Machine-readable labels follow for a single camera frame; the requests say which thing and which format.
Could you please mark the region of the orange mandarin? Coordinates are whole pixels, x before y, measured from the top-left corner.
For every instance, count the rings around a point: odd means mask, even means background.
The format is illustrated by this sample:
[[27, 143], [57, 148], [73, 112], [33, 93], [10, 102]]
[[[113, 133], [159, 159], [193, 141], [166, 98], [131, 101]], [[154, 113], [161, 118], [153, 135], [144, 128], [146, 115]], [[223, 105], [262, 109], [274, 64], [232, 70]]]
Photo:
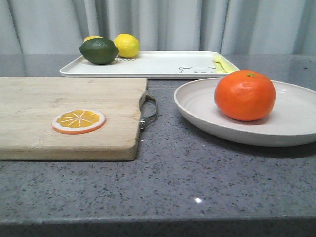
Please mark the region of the orange mandarin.
[[240, 121], [254, 121], [266, 117], [272, 111], [276, 91], [266, 75], [239, 70], [219, 81], [214, 100], [226, 116]]

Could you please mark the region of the beige round plate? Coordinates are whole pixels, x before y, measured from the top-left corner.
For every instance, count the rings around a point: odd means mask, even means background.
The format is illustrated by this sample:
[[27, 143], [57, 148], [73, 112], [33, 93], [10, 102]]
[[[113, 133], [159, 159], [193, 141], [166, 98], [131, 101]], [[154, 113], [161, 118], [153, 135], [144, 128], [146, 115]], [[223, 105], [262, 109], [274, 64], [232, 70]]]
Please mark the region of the beige round plate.
[[219, 111], [214, 101], [220, 78], [188, 82], [174, 92], [182, 116], [214, 136], [242, 144], [289, 147], [316, 140], [316, 93], [293, 84], [274, 81], [276, 101], [263, 119], [238, 121]]

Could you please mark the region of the white bear print tray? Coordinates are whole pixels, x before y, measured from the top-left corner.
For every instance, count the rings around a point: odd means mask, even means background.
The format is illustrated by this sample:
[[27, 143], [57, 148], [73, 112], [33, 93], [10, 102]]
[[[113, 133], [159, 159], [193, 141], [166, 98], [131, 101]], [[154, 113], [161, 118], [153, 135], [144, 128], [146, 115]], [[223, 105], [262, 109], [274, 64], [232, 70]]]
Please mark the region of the white bear print tray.
[[216, 73], [212, 51], [140, 51], [135, 58], [117, 57], [107, 65], [95, 65], [83, 56], [60, 69], [65, 77], [116, 77], [147, 79], [202, 79]]

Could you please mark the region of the orange slice piece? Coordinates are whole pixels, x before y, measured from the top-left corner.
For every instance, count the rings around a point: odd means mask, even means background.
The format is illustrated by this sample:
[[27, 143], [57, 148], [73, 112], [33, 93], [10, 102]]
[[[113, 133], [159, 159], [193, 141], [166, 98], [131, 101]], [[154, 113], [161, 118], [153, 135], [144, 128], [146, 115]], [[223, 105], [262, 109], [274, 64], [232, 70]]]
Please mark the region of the orange slice piece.
[[97, 110], [78, 109], [64, 112], [52, 121], [52, 128], [62, 134], [77, 135], [93, 132], [106, 123], [105, 115]]

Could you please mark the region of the yellow lemon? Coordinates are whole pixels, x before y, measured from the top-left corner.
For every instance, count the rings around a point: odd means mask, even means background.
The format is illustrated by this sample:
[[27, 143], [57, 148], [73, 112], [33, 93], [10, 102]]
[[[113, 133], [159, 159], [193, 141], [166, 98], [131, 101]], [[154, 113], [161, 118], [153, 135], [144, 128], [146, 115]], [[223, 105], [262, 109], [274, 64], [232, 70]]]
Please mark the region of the yellow lemon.
[[84, 40], [83, 43], [86, 43], [88, 41], [96, 41], [102, 39], [102, 36], [87, 36]]
[[119, 56], [123, 58], [133, 58], [140, 50], [138, 39], [131, 34], [120, 34], [114, 39], [114, 43], [119, 50]]

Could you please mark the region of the yellow plastic fork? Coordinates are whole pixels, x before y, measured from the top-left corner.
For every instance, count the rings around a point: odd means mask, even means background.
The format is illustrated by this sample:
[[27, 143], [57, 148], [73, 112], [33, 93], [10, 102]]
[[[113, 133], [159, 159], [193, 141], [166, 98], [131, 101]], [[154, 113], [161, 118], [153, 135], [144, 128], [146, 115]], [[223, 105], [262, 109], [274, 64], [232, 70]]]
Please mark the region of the yellow plastic fork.
[[232, 64], [230, 61], [228, 61], [225, 57], [223, 57], [222, 55], [216, 53], [213, 55], [213, 62], [220, 62], [223, 66], [223, 68], [225, 69], [226, 73], [232, 73], [235, 71], [238, 71], [239, 68], [236, 67], [234, 64]]

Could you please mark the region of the dark green lime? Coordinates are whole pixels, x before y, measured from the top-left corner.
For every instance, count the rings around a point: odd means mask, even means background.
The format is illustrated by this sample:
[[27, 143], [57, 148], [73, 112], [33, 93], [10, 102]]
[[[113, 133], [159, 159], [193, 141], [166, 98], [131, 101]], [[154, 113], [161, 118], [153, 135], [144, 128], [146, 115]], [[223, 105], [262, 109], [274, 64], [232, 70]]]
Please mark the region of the dark green lime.
[[89, 39], [81, 45], [79, 51], [87, 61], [97, 65], [112, 63], [119, 53], [115, 44], [107, 38]]

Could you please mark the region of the wooden cutting board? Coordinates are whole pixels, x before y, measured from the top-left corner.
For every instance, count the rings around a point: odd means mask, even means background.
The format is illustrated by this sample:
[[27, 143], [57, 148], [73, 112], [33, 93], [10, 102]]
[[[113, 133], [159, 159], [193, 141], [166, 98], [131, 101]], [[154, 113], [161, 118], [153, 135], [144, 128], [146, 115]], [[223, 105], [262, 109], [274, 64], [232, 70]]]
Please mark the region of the wooden cutting board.
[[2, 160], [130, 161], [145, 78], [2, 77]]

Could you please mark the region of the grey curtain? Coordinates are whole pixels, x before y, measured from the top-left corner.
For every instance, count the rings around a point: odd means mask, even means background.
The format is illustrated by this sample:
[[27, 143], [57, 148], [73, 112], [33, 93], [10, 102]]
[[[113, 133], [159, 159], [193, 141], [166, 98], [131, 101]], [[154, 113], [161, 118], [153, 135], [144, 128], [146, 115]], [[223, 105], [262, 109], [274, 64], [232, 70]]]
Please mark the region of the grey curtain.
[[78, 54], [87, 36], [142, 50], [316, 53], [313, 0], [3, 0], [1, 54]]

